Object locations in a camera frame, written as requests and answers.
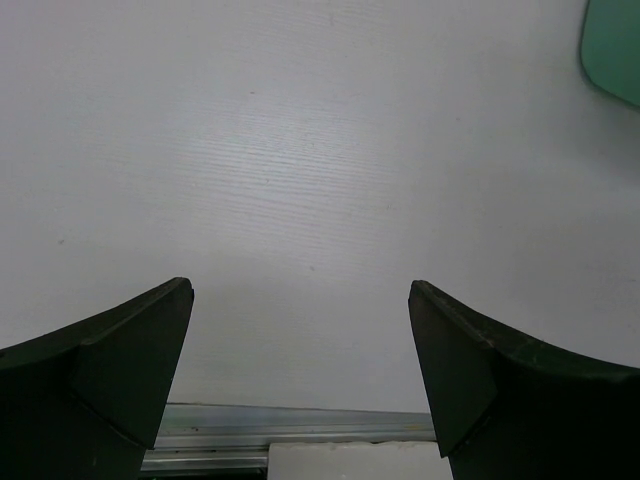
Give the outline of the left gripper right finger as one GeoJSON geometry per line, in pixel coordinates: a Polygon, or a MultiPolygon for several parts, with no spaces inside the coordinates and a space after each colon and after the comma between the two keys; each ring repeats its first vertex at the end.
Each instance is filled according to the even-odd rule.
{"type": "Polygon", "coordinates": [[[639,372],[412,284],[411,328],[440,454],[457,479],[635,479],[639,372]]]}

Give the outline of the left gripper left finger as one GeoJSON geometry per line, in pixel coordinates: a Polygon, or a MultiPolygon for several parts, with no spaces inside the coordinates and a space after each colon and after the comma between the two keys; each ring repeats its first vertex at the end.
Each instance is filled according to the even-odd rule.
{"type": "Polygon", "coordinates": [[[154,447],[194,304],[173,278],[1,351],[4,479],[135,479],[154,447]]]}

